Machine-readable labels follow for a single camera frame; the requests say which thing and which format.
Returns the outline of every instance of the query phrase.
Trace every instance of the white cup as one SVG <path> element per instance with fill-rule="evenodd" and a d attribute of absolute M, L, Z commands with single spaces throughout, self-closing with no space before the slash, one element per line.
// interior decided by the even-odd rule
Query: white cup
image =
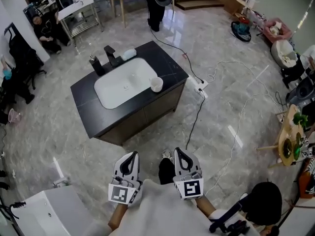
<path fill-rule="evenodd" d="M 153 92 L 160 92 L 163 87 L 163 80 L 160 77 L 151 79 L 151 90 Z"/>

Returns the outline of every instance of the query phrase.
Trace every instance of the white cable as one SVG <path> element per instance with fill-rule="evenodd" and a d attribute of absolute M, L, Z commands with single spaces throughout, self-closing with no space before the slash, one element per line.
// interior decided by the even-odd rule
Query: white cable
<path fill-rule="evenodd" d="M 215 80 L 215 75 L 216 75 L 216 70 L 217 70 L 218 64 L 220 64 L 220 63 L 229 63 L 229 62 L 236 62 L 236 63 L 242 64 L 244 67 L 246 67 L 246 68 L 254 75 L 254 73 L 252 72 L 252 70 L 251 70 L 250 68 L 248 68 L 248 67 L 247 67 L 244 63 L 242 63 L 242 62 L 233 61 L 233 60 L 231 60 L 231 61 L 219 61 L 219 62 L 217 63 L 217 65 L 216 65 L 215 73 L 214 73 L 213 75 L 212 75 L 212 74 L 208 74 L 208 77 L 209 77 L 209 78 L 213 78 L 213 80 L 212 80 L 212 81 L 207 81 L 207 82 L 213 82 L 213 81 Z M 238 120 L 237 132 L 236 132 L 236 134 L 235 134 L 235 136 L 234 136 L 234 142 L 233 142 L 233 147 L 232 147 L 231 153 L 230 153 L 230 159 L 229 159 L 229 161 L 227 162 L 227 164 L 223 167 L 223 168 L 224 168 L 224 171 L 223 171 L 223 173 L 221 174 L 221 176 L 218 178 L 216 184 L 215 184 L 211 189 L 209 189 L 209 190 L 206 192 L 205 196 L 208 194 L 209 191 L 211 191 L 214 187 L 216 187 L 216 185 L 218 184 L 220 178 L 225 174 L 226 168 L 227 168 L 229 162 L 230 162 L 231 159 L 232 159 L 232 152 L 233 152 L 233 149 L 234 149 L 234 146 L 235 146 L 236 137 L 237 137 L 238 132 L 239 132 L 239 130 L 240 130 L 240 122 L 241 122 L 242 114 L 243 114 L 243 111 L 244 111 L 244 109 L 245 109 L 245 107 L 246 107 L 247 102 L 248 102 L 249 100 L 253 99 L 253 98 L 254 98 L 255 96 L 257 96 L 257 95 L 265 95 L 265 96 L 268 96 L 268 97 L 270 97 L 270 98 L 272 99 L 273 103 L 276 105 L 276 107 L 277 107 L 277 108 L 279 109 L 279 111 L 281 112 L 280 108 L 278 107 L 278 105 L 277 105 L 276 102 L 274 101 L 273 97 L 270 95 L 270 93 L 269 93 L 269 91 L 268 91 L 266 85 L 263 84 L 258 78 L 255 78 L 254 80 L 259 81 L 259 82 L 265 87 L 265 89 L 266 89 L 266 91 L 267 91 L 268 94 L 265 94 L 265 93 L 253 94 L 249 99 L 246 100 L 246 102 L 245 102 L 245 104 L 244 104 L 244 107 L 243 107 L 242 110 L 241 110 L 241 116 L 240 116 L 240 118 L 239 118 L 239 120 Z"/>

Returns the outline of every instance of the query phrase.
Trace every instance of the white soap bar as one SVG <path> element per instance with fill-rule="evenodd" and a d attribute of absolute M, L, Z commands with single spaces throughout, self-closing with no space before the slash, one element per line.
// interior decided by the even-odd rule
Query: white soap bar
<path fill-rule="evenodd" d="M 137 55 L 137 51 L 135 49 L 129 49 L 129 50 L 125 51 L 121 57 L 122 57 L 123 61 L 126 61 L 126 60 L 128 60 L 128 59 L 130 59 L 136 55 Z"/>

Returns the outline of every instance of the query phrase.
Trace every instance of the black faucet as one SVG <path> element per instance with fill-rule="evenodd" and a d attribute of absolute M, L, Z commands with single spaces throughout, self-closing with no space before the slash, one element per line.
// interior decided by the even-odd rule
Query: black faucet
<path fill-rule="evenodd" d="M 117 58 L 114 57 L 115 50 L 113 48 L 111 48 L 109 45 L 104 47 L 104 51 L 105 51 L 105 53 L 109 59 L 109 62 L 111 64 L 112 68 L 115 68 L 115 67 L 124 63 L 122 57 L 120 57 L 120 56 Z"/>

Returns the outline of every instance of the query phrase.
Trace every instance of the sink cabinet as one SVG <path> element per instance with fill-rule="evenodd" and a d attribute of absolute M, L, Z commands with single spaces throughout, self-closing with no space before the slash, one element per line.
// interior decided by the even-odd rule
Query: sink cabinet
<path fill-rule="evenodd" d="M 139 133 L 171 111 L 176 111 L 186 80 L 174 89 L 167 91 L 139 111 L 115 123 L 113 127 L 96 138 L 122 146 L 125 141 Z"/>

